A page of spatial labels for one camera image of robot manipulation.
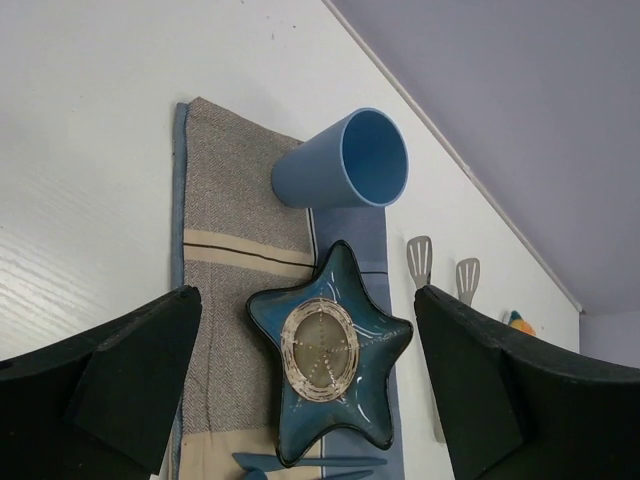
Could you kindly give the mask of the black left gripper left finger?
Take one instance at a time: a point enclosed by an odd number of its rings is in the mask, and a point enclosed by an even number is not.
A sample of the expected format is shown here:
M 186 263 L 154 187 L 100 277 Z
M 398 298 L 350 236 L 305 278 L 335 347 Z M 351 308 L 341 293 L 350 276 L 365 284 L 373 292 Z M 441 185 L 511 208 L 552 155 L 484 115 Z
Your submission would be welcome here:
M 202 313 L 183 286 L 1 363 L 4 479 L 159 474 Z

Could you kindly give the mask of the metal tong arm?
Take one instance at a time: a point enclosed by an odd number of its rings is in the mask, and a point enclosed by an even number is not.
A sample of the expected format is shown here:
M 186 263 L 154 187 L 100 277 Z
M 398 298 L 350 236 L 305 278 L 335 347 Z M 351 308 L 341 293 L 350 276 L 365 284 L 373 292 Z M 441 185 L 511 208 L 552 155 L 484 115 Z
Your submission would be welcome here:
M 467 306 L 472 305 L 480 279 L 480 261 L 471 257 L 459 261 L 456 265 L 456 288 L 459 300 Z
M 417 290 L 424 288 L 431 281 L 433 249 L 432 240 L 429 236 L 416 236 L 407 241 L 406 257 L 409 274 Z M 432 424 L 435 440 L 438 443 L 445 444 L 445 436 L 438 412 L 434 390 L 431 386 L 431 403 L 432 403 Z

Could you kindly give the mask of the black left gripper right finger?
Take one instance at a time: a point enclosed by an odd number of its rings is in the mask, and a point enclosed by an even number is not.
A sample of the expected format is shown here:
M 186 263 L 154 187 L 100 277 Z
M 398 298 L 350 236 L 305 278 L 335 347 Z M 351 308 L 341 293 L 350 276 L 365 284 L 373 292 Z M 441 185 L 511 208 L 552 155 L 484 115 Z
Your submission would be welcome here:
M 455 478 L 638 478 L 638 369 L 523 333 L 432 285 L 414 309 Z

